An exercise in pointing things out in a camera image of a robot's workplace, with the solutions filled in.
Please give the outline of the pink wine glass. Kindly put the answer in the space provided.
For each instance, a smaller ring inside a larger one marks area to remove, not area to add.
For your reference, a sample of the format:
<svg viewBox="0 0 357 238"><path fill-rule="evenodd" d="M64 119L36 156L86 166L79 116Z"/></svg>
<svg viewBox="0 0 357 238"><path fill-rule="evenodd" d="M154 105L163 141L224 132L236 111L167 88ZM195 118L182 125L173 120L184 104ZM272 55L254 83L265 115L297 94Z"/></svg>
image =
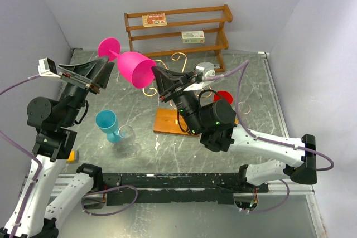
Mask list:
<svg viewBox="0 0 357 238"><path fill-rule="evenodd" d="M98 46L98 56L115 61L119 73L135 88L142 89L150 85L155 78L152 67L156 66L156 62L138 52L121 53L120 49L120 42L116 38L106 38Z"/></svg>

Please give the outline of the red wine glass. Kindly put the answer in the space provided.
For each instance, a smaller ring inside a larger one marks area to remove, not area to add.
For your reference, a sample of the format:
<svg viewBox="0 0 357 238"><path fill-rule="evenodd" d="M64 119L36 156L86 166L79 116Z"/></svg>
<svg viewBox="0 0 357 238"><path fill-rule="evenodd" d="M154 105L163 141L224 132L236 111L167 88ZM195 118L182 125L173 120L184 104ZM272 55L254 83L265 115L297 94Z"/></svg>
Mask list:
<svg viewBox="0 0 357 238"><path fill-rule="evenodd" d="M218 101L220 99L225 99L230 105L232 105L234 100L232 94L225 90L219 90L217 93L214 94L214 101Z"/></svg>

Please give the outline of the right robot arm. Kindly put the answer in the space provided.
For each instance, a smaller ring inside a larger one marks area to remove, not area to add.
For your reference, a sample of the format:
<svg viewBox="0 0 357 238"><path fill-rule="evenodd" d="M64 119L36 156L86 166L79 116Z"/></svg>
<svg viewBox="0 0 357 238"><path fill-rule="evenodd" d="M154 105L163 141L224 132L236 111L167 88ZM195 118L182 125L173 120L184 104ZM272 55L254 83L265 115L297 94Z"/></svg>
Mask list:
<svg viewBox="0 0 357 238"><path fill-rule="evenodd" d="M186 124L189 135L199 135L200 143L212 152L253 152L271 158L262 164L246 164L239 168L237 187L249 192L266 182L288 178L304 185L317 182L316 144L313 135L302 138L284 138L254 132L236 123L240 119L237 108L224 98L202 105L196 90L205 93L205 87L215 80L226 78L230 71L216 75L214 65L203 62L194 71L178 73L154 66L153 75L162 102L173 101L177 116Z"/></svg>

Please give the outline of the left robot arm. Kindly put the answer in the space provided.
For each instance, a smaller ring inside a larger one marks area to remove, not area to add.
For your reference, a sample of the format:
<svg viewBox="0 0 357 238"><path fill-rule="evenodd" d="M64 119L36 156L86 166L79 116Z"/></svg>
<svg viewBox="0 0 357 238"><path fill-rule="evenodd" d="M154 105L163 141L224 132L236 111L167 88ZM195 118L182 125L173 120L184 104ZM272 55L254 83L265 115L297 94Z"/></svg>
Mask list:
<svg viewBox="0 0 357 238"><path fill-rule="evenodd" d="M27 125L37 131L31 152L8 142L31 158L31 168L16 208L1 237L57 237L59 228L73 207L89 193L104 189L102 169L82 164L70 184L50 201L56 180L66 165L77 133L70 130L82 107L88 108L89 93L107 87L114 63L107 56L76 65L56 65L51 59L38 61L38 75L65 82L58 100L36 97L27 106Z"/></svg>

